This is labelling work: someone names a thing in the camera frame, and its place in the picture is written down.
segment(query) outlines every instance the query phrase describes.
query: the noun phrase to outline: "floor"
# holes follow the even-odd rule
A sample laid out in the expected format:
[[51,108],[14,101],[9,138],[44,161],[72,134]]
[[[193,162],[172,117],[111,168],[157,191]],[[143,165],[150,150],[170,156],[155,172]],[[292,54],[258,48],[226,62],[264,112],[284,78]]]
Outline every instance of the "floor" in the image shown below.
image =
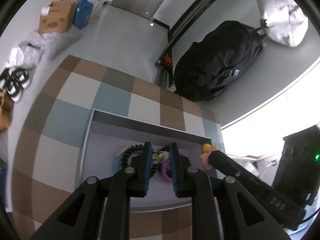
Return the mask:
[[[154,83],[158,68],[154,65],[167,43],[167,30],[132,13],[105,6],[99,21],[82,30],[81,38],[52,60],[42,58],[30,72],[32,84],[13,110],[12,124],[0,134],[0,158],[8,163],[7,192],[11,192],[14,153],[21,128],[38,93],[67,55],[109,66]],[[8,211],[11,210],[11,194]]]

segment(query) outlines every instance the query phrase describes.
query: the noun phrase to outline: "hand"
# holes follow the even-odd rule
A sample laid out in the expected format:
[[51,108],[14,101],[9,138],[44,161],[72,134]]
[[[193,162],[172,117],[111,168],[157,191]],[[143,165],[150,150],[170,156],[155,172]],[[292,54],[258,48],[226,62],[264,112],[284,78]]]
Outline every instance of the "hand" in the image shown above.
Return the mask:
[[200,159],[202,162],[202,166],[208,171],[211,169],[211,165],[209,163],[209,155],[214,152],[220,150],[218,146],[213,145],[207,153],[200,155]]

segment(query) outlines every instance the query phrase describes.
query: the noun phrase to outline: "cardboard box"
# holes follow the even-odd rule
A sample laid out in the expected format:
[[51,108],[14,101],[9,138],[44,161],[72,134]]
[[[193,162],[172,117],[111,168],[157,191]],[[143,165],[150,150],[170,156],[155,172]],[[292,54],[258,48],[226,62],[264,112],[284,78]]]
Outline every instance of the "cardboard box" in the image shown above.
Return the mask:
[[41,9],[39,33],[59,32],[70,29],[76,12],[76,1],[53,1]]
[[73,19],[73,25],[78,29],[82,29],[87,26],[88,20],[93,8],[93,4],[88,2],[87,0],[69,0],[69,1],[77,1],[77,10],[75,17]]

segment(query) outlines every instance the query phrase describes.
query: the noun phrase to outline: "yellow ball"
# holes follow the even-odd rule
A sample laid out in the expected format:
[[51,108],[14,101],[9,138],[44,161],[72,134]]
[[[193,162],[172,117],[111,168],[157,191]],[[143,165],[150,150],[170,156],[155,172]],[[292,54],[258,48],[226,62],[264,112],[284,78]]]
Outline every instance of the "yellow ball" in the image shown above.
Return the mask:
[[202,146],[202,153],[209,152],[209,149],[211,148],[211,145],[209,143],[206,143]]

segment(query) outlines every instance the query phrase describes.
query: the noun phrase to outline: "white square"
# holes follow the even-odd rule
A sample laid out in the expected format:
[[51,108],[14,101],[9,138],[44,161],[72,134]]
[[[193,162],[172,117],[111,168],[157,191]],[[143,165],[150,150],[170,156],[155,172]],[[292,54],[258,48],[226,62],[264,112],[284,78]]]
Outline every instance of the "white square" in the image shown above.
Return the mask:
[[51,187],[73,192],[80,149],[41,135],[33,179]]
[[160,125],[160,103],[131,94],[128,117]]
[[100,84],[100,81],[72,72],[57,98],[77,106],[91,109]]
[[201,117],[186,112],[183,112],[183,116],[187,133],[205,137],[204,126]]

